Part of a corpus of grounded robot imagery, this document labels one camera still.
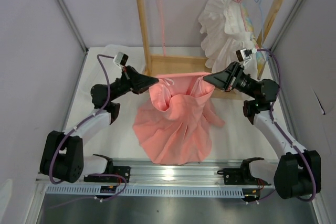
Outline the pink skirt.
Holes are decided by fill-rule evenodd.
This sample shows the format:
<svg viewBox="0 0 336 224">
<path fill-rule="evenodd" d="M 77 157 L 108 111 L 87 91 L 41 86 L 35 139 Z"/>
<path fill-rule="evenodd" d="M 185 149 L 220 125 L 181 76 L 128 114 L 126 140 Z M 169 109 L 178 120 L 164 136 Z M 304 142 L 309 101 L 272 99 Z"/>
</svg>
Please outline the pink skirt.
<svg viewBox="0 0 336 224">
<path fill-rule="evenodd" d="M 211 102 L 206 72 L 158 75 L 138 108 L 133 130 L 148 158 L 159 165 L 202 162 L 212 150 L 209 131 L 225 122 Z"/>
</svg>

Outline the pink wire hanger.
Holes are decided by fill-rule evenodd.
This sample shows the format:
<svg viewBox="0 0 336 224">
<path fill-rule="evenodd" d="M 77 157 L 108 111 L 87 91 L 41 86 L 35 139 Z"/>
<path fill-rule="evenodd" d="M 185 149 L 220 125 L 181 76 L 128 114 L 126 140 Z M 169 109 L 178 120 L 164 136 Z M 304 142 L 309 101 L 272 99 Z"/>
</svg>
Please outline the pink wire hanger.
<svg viewBox="0 0 336 224">
<path fill-rule="evenodd" d="M 165 23 L 164 23 L 162 0 L 156 0 L 156 5 L 157 5 L 158 12 L 159 12 L 159 18 L 160 18 L 162 52 L 163 52 L 163 56 L 165 57 L 166 56 Z"/>
</svg>

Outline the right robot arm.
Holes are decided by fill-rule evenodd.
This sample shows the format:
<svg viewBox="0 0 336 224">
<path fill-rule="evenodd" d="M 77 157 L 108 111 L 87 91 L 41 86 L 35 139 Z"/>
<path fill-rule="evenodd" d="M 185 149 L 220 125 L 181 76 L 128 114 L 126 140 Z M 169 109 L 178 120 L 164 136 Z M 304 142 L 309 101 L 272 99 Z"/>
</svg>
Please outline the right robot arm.
<svg viewBox="0 0 336 224">
<path fill-rule="evenodd" d="M 275 118 L 273 107 L 279 84 L 271 79 L 253 79 L 244 73 L 239 62 L 232 62 L 223 71 L 206 75 L 203 80 L 222 91 L 236 89 L 251 97 L 244 101 L 243 114 L 261 131 L 279 158 L 277 165 L 261 157 L 243 160 L 240 179 L 246 184 L 261 179 L 274 185 L 282 199 L 312 201 L 321 190 L 321 157 L 317 151 L 301 145 Z"/>
</svg>

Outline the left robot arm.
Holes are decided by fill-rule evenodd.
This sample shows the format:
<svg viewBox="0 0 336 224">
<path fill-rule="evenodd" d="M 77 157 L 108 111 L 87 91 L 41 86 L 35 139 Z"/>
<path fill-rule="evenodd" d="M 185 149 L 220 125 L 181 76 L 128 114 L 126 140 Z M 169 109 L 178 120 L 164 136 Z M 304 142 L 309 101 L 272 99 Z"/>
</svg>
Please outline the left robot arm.
<svg viewBox="0 0 336 224">
<path fill-rule="evenodd" d="M 121 77 L 113 83 L 94 85 L 90 91 L 92 112 L 77 125 L 48 134 L 40 172 L 53 184 L 74 183 L 81 176 L 97 176 L 102 182 L 110 181 L 114 176 L 112 159 L 100 154 L 84 156 L 83 147 L 118 118 L 121 105 L 115 103 L 115 99 L 128 92 L 144 93 L 158 81 L 158 78 L 138 73 L 131 66 L 124 66 Z"/>
</svg>

